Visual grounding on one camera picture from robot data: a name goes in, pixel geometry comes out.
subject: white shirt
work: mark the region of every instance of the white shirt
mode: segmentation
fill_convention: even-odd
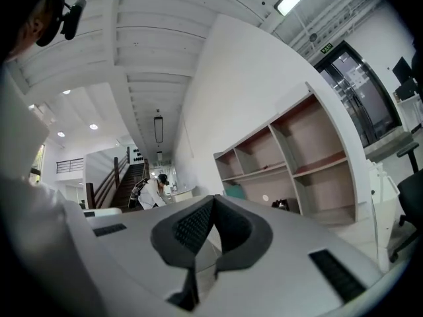
[[[144,210],[153,208],[155,204],[159,207],[166,205],[159,195],[159,187],[156,180],[149,180],[146,185],[141,189],[138,201],[143,206]]]

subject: chair backrest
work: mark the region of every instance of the chair backrest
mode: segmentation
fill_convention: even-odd
[[[423,169],[403,180],[398,189],[405,215],[417,229],[423,228]]]

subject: green object on shelf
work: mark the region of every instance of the green object on shelf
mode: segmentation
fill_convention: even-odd
[[[232,197],[236,197],[236,198],[245,199],[244,190],[238,184],[235,185],[235,186],[231,186],[229,188],[226,188],[226,191],[225,192],[226,192],[226,195],[227,196],[232,196]]]

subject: balcony railing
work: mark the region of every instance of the balcony railing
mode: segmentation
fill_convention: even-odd
[[[56,174],[62,172],[76,172],[84,169],[84,159],[77,158],[75,160],[67,160],[56,162]]]

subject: person in white shirt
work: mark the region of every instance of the person in white shirt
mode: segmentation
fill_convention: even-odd
[[[169,185],[166,174],[158,175],[157,179],[142,180],[135,185],[132,190],[132,195],[128,207],[135,207],[141,205],[144,210],[152,209],[154,207],[162,207],[166,205],[161,198],[164,195],[165,186]]]

